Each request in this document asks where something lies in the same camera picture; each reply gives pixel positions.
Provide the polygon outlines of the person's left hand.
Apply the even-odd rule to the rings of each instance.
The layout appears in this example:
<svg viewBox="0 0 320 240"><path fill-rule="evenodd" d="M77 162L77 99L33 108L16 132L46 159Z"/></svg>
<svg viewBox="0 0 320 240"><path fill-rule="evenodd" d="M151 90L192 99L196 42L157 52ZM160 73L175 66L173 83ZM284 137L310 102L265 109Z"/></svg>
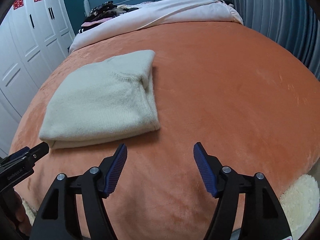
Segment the person's left hand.
<svg viewBox="0 0 320 240"><path fill-rule="evenodd" d="M31 228L20 195L14 189L1 193L1 239L29 239Z"/></svg>

